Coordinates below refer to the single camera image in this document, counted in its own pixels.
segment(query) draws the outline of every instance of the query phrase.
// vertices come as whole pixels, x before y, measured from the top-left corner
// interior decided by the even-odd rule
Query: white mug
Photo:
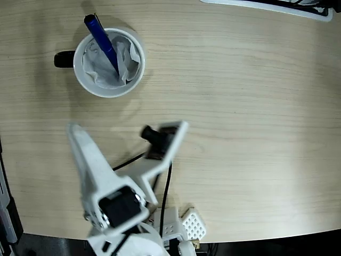
[[[75,51],[64,51],[57,53],[54,56],[54,65],[58,68],[73,67],[77,80],[79,81],[81,86],[89,93],[103,98],[116,98],[130,92],[138,85],[138,83],[142,79],[145,69],[145,51],[143,42],[135,31],[123,27],[105,28],[105,31],[122,34],[123,36],[129,38],[135,44],[136,49],[140,54],[141,64],[136,77],[132,81],[128,82],[124,86],[119,86],[112,89],[102,88],[97,86],[94,83],[93,78],[89,74],[84,72],[83,55],[88,43],[93,39],[93,36],[91,34],[83,38],[83,40],[78,44]]]

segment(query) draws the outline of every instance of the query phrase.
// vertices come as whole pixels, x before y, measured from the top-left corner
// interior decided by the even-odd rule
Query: perforated white block
[[[206,226],[199,213],[194,208],[189,208],[181,218],[182,225],[185,227],[188,239],[203,239],[206,235]]]

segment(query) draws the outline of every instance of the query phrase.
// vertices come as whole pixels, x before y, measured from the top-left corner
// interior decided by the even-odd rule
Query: black floor
[[[340,238],[341,230],[335,230],[281,239],[220,243],[216,256],[341,255]],[[203,244],[201,251],[207,252],[207,249],[208,245]],[[88,244],[81,240],[30,234],[23,234],[15,250],[17,256],[94,255]]]

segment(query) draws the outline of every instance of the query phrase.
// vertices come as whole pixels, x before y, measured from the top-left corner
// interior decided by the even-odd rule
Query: blue pen
[[[111,41],[109,40],[107,33],[105,33],[97,16],[93,14],[87,15],[84,18],[84,23],[119,75],[116,52],[114,51]]]

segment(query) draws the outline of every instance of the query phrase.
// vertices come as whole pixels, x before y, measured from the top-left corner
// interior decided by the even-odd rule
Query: black cable
[[[111,256],[116,256],[118,251],[121,249],[121,247],[124,245],[124,243],[127,241],[127,239],[129,238],[129,236],[132,233],[128,233],[125,234],[125,236],[123,237],[123,239],[121,240],[121,242],[119,242],[119,244],[117,245],[117,247],[115,248],[115,250],[112,252]]]
[[[211,256],[212,254],[212,244],[208,244],[207,246],[207,256]]]
[[[294,2],[293,5],[297,5],[297,4],[299,4],[300,2],[302,2],[302,1],[303,1],[303,0],[298,0],[298,1]]]
[[[120,164],[120,165],[118,165],[118,166],[112,168],[112,170],[113,170],[113,171],[116,171],[116,170],[118,170],[118,169],[121,169],[122,167],[124,167],[124,166],[126,166],[126,165],[128,165],[128,164],[131,164],[132,162],[134,162],[134,161],[140,159],[143,155],[144,155],[144,153],[141,153],[141,154],[139,154],[138,156],[135,156],[134,158],[132,158],[132,159],[126,161],[125,163],[122,163],[122,164]]]
[[[289,7],[292,7],[292,8],[296,8],[296,9],[306,9],[306,8],[326,8],[325,5],[323,4],[296,4],[296,3],[293,3],[292,6],[289,6]]]
[[[215,246],[215,252],[214,252],[213,256],[216,256],[216,255],[217,255],[218,247],[219,247],[219,244],[216,244],[216,246]]]
[[[161,206],[161,214],[160,214],[160,236],[161,238],[163,236],[163,231],[164,231],[165,208],[166,208],[169,184],[171,182],[171,175],[172,175],[172,163],[170,163],[170,166],[168,168],[168,176],[167,176],[167,181],[166,181],[166,186],[165,186],[164,198],[162,200],[162,206]]]

